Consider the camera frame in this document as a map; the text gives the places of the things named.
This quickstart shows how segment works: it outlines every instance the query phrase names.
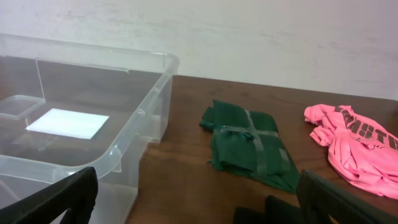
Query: folded green fabric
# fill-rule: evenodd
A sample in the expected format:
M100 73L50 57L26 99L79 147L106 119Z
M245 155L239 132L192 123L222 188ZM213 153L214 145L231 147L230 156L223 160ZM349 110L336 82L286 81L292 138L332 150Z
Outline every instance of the folded green fabric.
M213 132L210 146L214 168L295 194L300 174L272 116L218 100L213 103L200 126Z

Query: pink shirt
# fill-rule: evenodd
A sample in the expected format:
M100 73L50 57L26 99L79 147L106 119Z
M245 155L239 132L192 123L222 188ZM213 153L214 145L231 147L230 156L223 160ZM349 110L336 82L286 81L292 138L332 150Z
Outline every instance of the pink shirt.
M311 137L329 146L329 162L349 183L398 199L398 139L350 106L309 106L305 121L316 124Z

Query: clear plastic storage bin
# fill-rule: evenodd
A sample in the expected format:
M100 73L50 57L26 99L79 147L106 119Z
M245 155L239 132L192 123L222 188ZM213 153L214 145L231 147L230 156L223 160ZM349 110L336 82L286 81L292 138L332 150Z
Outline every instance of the clear plastic storage bin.
M0 208L84 167L99 191L90 223L124 223L139 160L167 127L178 58L0 34ZM51 109L109 116L91 139L28 131Z

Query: wooden table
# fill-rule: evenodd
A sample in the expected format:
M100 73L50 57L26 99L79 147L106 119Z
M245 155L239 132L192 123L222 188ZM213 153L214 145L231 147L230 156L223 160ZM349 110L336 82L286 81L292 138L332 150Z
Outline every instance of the wooden table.
M398 200L357 189L331 168L327 148L309 136L314 125L304 122L303 117L307 106L351 105L355 112L376 120L398 136L398 102L176 76L169 126L162 142L151 144L141 159L139 195L128 223L230 224L235 207L264 211L264 199L270 194L298 205L295 195L216 171L206 163L211 158L211 133L198 124L213 99L269 113L298 170L311 169L338 187L398 216Z

